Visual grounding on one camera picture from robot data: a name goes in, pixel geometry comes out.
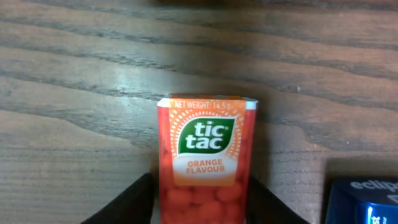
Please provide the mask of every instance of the tic tac box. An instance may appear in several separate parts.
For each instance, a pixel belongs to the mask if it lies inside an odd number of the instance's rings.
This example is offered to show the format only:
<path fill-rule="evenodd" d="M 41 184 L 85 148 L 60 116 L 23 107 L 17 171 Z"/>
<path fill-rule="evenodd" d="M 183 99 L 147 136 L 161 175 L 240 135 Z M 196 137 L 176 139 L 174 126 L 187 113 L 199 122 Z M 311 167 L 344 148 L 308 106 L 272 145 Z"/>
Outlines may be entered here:
<path fill-rule="evenodd" d="M 333 181 L 326 224 L 397 224 L 398 179 L 341 177 Z"/>
<path fill-rule="evenodd" d="M 172 95 L 158 103 L 162 224 L 242 224 L 257 101 Z"/>

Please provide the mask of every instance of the blue box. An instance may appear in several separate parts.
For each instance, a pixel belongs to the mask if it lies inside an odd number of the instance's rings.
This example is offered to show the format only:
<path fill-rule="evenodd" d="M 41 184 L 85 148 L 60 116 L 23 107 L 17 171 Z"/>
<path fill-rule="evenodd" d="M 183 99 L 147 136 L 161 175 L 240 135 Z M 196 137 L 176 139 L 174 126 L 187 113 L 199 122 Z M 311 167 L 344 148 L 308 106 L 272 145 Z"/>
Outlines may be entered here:
<path fill-rule="evenodd" d="M 335 179 L 325 223 L 398 224 L 398 179 Z"/>

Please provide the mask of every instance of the wooden surface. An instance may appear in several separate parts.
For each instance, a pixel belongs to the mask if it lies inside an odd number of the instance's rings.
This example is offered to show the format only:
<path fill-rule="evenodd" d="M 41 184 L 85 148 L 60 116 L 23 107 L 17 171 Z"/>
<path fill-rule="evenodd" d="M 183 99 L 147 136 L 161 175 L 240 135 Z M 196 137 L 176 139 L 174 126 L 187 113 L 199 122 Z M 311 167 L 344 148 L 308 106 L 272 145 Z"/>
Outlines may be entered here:
<path fill-rule="evenodd" d="M 106 205 L 173 92 L 257 98 L 252 173 L 310 223 L 330 175 L 398 174 L 396 0 L 209 2 L 0 0 L 0 223 Z"/>

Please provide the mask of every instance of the container lid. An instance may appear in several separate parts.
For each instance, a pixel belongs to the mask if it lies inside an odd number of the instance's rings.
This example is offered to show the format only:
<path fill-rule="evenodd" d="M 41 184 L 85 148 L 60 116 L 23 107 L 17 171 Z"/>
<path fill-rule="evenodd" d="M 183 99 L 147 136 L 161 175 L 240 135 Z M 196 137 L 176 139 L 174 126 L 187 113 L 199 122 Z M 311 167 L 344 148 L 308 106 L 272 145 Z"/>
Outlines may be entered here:
<path fill-rule="evenodd" d="M 170 103 L 169 103 L 169 99 L 170 98 L 163 98 L 161 99 L 158 103 L 157 106 L 159 107 L 170 107 Z M 243 97 L 243 99 L 246 101 L 246 109 L 247 110 L 256 110 L 257 109 L 257 100 L 252 99 L 252 98 L 248 98 L 248 97 Z"/>

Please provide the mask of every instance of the brown wood plank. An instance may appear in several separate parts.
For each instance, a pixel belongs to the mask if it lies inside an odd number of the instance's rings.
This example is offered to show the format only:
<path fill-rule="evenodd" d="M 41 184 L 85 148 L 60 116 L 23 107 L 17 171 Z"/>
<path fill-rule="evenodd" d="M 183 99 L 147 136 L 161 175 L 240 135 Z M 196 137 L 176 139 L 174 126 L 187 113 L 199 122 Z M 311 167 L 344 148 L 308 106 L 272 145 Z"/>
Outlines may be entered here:
<path fill-rule="evenodd" d="M 257 98 L 252 173 L 310 223 L 329 175 L 398 174 L 396 1 L 204 2 L 0 2 L 0 223 L 103 207 L 173 92 Z"/>

